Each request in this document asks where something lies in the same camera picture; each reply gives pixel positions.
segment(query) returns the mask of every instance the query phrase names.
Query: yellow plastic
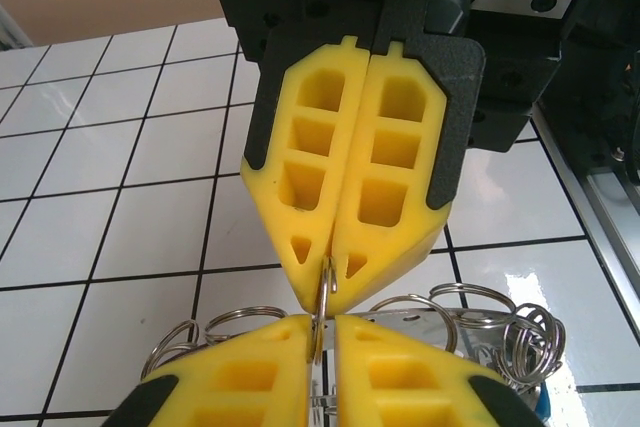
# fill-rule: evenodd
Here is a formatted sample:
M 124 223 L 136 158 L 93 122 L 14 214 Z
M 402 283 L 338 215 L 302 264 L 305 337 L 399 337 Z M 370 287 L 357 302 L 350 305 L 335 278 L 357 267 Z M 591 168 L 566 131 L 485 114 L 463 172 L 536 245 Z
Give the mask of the yellow plastic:
M 340 427 L 498 427 L 467 379 L 493 371 L 358 317 L 336 317 Z
M 265 166 L 242 177 L 307 312 L 324 256 L 346 312 L 420 263 L 450 206 L 426 205 L 446 96 L 392 43 L 370 56 L 345 37 L 286 72 Z
M 153 371 L 179 382 L 149 427 L 306 427 L 310 332 L 291 316 Z

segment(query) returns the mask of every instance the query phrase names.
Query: bolt hole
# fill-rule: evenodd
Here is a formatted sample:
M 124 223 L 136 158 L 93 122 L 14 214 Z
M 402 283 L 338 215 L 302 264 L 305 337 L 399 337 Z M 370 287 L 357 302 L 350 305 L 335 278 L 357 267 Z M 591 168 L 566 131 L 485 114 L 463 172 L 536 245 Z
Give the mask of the bolt hole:
M 516 70 L 511 70 L 509 72 L 505 72 L 500 76 L 500 82 L 506 87 L 515 88 L 518 87 L 524 82 L 524 77 L 522 74 Z
M 531 10 L 534 12 L 538 12 L 542 14 L 544 12 L 549 12 L 558 4 L 558 0 L 532 0 L 531 1 Z
M 307 4 L 306 12 L 307 17 L 311 17 L 313 19 L 326 17 L 327 14 L 329 14 L 329 4 L 322 2 L 321 0 L 316 0 Z

